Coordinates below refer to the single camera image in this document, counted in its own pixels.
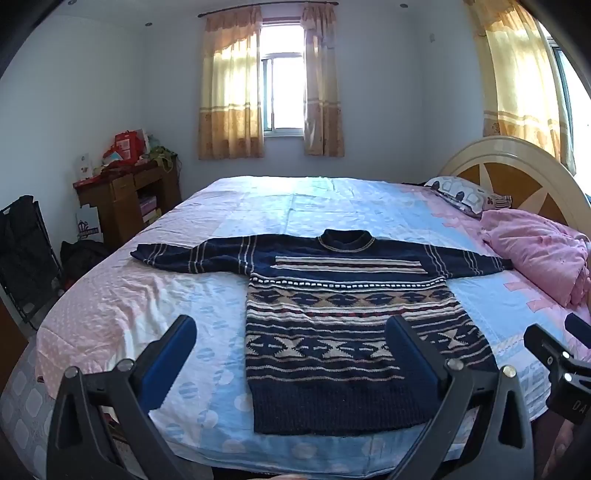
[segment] curtain rod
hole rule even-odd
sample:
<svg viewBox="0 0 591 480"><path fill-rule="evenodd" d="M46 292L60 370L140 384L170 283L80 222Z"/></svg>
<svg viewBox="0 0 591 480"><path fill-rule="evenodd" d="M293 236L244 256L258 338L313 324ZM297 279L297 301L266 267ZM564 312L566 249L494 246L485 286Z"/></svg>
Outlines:
<svg viewBox="0 0 591 480"><path fill-rule="evenodd" d="M248 4L248 5L237 5L235 7L229 7L229 8L222 8L221 10L214 10L212 12L207 12L204 14L199 14L197 17L201 18L201 17L205 17L206 15L211 15L211 14L218 14L220 12L227 12L228 10L234 10L237 8L242 8L242 7L257 7L259 5L276 5L276 4L329 4L329 5L338 5L338 2L309 2L307 0L291 0L291 1L282 1L282 2L264 2L261 4Z"/></svg>

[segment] blue gripper pad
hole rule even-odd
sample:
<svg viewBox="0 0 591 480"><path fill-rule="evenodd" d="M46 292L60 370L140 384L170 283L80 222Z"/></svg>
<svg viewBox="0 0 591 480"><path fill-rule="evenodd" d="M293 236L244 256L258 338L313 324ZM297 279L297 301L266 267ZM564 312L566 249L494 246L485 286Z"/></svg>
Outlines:
<svg viewBox="0 0 591 480"><path fill-rule="evenodd" d="M428 416L434 417L441 406L438 391L439 381L431 365L400 326L399 322L404 321L403 318L398 320L395 316L388 319L386 322L386 343L398 361L400 374L404 376L405 383L410 388L417 405Z"/></svg>
<svg viewBox="0 0 591 480"><path fill-rule="evenodd" d="M144 413L161 407L196 340L195 321L181 315L160 340L140 354L130 380Z"/></svg>
<svg viewBox="0 0 591 480"><path fill-rule="evenodd" d="M591 348L591 325L585 323L583 319L577 317L574 313L570 313L564 321L564 327L567 332L578 338L585 347Z"/></svg>

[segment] black chair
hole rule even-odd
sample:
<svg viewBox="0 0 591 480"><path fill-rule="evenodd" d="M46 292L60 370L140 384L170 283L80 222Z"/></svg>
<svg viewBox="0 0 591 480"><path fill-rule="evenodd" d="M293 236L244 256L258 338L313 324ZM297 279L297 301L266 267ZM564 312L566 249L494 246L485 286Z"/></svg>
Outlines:
<svg viewBox="0 0 591 480"><path fill-rule="evenodd" d="M35 330L35 314L64 291L64 272L32 196L0 210L0 285Z"/></svg>

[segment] sweater sleeve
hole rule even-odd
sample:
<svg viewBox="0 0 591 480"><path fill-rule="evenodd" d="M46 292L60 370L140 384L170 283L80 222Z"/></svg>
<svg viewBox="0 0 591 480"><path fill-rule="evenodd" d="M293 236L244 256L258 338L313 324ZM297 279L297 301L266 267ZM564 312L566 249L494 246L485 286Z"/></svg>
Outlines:
<svg viewBox="0 0 591 480"><path fill-rule="evenodd" d="M487 257L467 250L425 245L427 265L424 268L436 276L445 278L480 277L503 270L512 270L511 260Z"/></svg>
<svg viewBox="0 0 591 480"><path fill-rule="evenodd" d="M140 244L131 256L150 267L179 273L232 272L249 275L254 270L256 236L214 238L194 248L166 244Z"/></svg>

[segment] wooden cabinet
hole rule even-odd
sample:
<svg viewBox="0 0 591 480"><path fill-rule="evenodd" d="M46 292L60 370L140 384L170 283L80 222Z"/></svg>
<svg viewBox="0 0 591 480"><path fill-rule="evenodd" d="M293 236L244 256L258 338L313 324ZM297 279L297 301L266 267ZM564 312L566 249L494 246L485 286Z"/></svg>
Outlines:
<svg viewBox="0 0 591 480"><path fill-rule="evenodd" d="M25 351L28 341L12 319L7 308L0 299L0 392L8 382L12 370L21 354Z"/></svg>
<svg viewBox="0 0 591 480"><path fill-rule="evenodd" d="M129 173L108 183L91 184L77 190L80 205L97 207L105 245L116 250L144 228L139 196L153 195L165 214L181 202L176 161L170 172L156 166Z"/></svg>

